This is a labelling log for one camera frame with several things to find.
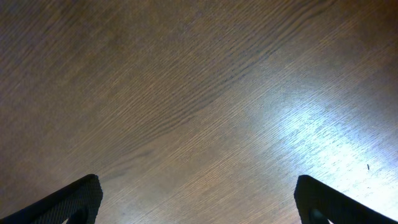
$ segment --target wooden surface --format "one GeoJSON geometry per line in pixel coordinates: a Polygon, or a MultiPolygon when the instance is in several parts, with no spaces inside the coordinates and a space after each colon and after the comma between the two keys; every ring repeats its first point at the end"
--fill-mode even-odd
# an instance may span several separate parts
{"type": "Polygon", "coordinates": [[[300,223],[309,174],[398,220],[397,10],[1,1],[0,216],[95,173],[97,223],[300,223]]]}

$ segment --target wood grain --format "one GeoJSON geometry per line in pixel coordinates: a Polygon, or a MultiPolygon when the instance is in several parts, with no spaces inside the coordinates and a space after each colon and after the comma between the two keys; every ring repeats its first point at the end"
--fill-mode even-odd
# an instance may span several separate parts
{"type": "Polygon", "coordinates": [[[300,223],[309,174],[398,220],[397,1],[0,4],[0,216],[95,173],[97,223],[300,223]]]}

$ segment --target brown wooden surface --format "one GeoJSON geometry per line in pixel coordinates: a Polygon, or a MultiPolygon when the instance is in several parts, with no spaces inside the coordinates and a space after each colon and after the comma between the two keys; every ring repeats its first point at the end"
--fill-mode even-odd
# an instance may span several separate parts
{"type": "Polygon", "coordinates": [[[0,216],[95,173],[97,223],[300,223],[310,174],[398,219],[397,1],[0,9],[0,216]]]}

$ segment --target black plastic part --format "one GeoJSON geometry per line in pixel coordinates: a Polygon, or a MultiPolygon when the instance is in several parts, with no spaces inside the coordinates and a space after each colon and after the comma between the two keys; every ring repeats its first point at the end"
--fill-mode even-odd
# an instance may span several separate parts
{"type": "Polygon", "coordinates": [[[0,220],[3,224],[94,224],[102,201],[98,176],[89,174],[0,220]]]}
{"type": "Polygon", "coordinates": [[[294,199],[303,224],[398,224],[308,175],[298,177],[294,199]]]}

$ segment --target dark wood grain streak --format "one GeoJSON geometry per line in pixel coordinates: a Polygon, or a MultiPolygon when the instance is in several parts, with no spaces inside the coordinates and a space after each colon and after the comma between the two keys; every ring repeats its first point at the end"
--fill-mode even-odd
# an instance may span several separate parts
{"type": "Polygon", "coordinates": [[[396,1],[0,8],[1,216],[95,173],[98,223],[300,223],[310,174],[398,219],[396,1]]]}

